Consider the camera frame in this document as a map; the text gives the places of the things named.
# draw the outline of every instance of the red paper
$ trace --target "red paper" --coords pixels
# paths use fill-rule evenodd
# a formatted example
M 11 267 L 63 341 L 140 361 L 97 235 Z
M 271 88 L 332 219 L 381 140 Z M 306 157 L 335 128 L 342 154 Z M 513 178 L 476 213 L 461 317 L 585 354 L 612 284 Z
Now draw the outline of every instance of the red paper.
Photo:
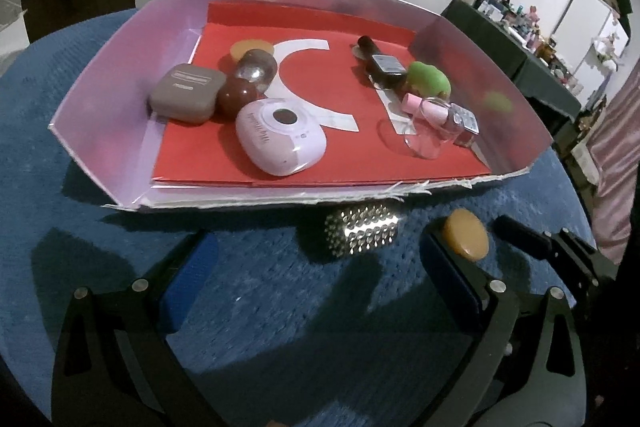
M 324 127 L 327 148 L 313 167 L 277 178 L 258 169 L 244 153 L 235 124 L 217 120 L 201 126 L 170 122 L 154 170 L 155 181 L 194 185 L 303 187 L 380 185 L 471 178 L 490 174 L 470 151 L 453 144 L 437 160 L 414 157 L 396 134 L 385 107 L 351 53 L 361 35 L 371 36 L 383 53 L 405 66 L 414 58 L 407 47 L 411 31 L 358 17 L 260 3 L 215 3 L 193 64 L 232 73 L 228 54 L 243 39 L 273 44 L 292 39 L 324 39 L 329 50 L 306 50 L 287 57 L 280 76 L 294 93 L 330 110 L 352 114 L 359 132 Z

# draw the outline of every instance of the blue gripper pad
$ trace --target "blue gripper pad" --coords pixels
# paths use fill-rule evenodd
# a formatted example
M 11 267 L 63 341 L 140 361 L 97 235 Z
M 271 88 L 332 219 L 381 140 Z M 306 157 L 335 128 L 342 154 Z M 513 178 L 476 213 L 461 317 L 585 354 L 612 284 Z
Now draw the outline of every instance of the blue gripper pad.
M 159 333 L 175 333 L 180 329 L 217 262 L 218 240 L 209 232 L 188 255 L 158 301 Z
M 420 238 L 420 260 L 460 330 L 481 331 L 478 296 L 433 233 L 425 231 Z

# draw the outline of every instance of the dark glass bottle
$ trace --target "dark glass bottle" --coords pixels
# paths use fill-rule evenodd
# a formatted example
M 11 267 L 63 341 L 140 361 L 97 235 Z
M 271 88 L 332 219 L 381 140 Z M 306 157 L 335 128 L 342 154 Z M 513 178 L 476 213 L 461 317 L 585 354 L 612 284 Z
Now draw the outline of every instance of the dark glass bottle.
M 405 67 L 397 58 L 383 54 L 371 37 L 360 37 L 358 47 L 367 61 L 366 71 L 376 89 L 395 89 L 404 83 Z

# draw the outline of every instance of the clear plastic cup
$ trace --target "clear plastic cup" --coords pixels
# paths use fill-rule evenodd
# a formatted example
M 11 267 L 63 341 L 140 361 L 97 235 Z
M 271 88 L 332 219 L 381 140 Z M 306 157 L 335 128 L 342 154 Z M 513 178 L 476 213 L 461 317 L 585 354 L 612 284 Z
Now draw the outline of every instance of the clear plastic cup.
M 436 97 L 424 98 L 404 130 L 404 143 L 425 160 L 440 156 L 442 146 L 463 131 L 462 117 L 450 103 Z

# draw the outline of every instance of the brown ball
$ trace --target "brown ball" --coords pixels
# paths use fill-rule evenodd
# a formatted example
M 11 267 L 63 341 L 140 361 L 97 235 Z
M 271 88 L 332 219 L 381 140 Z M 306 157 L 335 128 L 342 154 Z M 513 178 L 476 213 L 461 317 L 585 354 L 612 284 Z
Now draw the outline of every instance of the brown ball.
M 218 91 L 218 108 L 227 118 L 236 119 L 240 110 L 248 103 L 258 100 L 255 85 L 243 78 L 229 76 Z

